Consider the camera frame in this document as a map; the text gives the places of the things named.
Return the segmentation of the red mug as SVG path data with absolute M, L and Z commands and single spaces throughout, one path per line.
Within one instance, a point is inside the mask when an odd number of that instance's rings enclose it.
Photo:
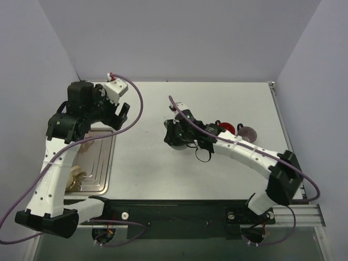
M 229 131 L 230 133 L 232 133 L 233 135 L 235 135 L 236 131 L 235 131 L 235 127 L 228 123 L 228 122 L 221 122 L 220 120 L 216 120 L 215 124 L 224 128 L 225 130 Z

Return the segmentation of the mauve mug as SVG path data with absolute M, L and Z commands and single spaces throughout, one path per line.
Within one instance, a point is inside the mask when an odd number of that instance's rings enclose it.
M 237 135 L 249 143 L 255 142 L 258 137 L 257 132 L 252 127 L 244 126 L 242 123 L 237 125 Z

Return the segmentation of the teal green mug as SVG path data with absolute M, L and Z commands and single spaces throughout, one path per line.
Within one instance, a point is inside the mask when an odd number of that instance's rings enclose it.
M 184 150 L 190 144 L 185 138 L 184 128 L 175 120 L 165 120 L 164 127 L 166 128 L 166 134 L 164 142 L 174 150 Z

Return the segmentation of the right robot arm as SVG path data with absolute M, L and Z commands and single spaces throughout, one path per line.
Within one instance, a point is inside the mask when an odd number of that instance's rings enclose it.
M 243 208 L 246 221 L 256 222 L 273 206 L 288 206 L 292 203 L 303 181 L 298 173 L 298 161 L 292 152 L 286 150 L 278 153 L 258 147 L 234 135 L 218 122 L 205 125 L 195 119 L 184 104 L 178 103 L 178 107 L 181 112 L 172 105 L 169 107 L 174 117 L 164 122 L 166 144 L 175 150 L 193 147 L 231 158 L 267 180 L 266 188 L 253 194 Z

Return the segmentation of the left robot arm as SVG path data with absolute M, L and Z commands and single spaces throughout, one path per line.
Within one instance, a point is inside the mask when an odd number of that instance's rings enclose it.
M 99 197 L 65 208 L 64 196 L 74 159 L 91 125 L 101 122 L 114 130 L 127 120 L 129 104 L 116 110 L 119 99 L 128 91 L 121 79 L 104 84 L 73 82 L 65 100 L 48 120 L 43 176 L 25 210 L 18 211 L 15 222 L 35 231 L 70 238 L 77 226 L 94 218 L 98 223 L 110 221 L 112 211 Z

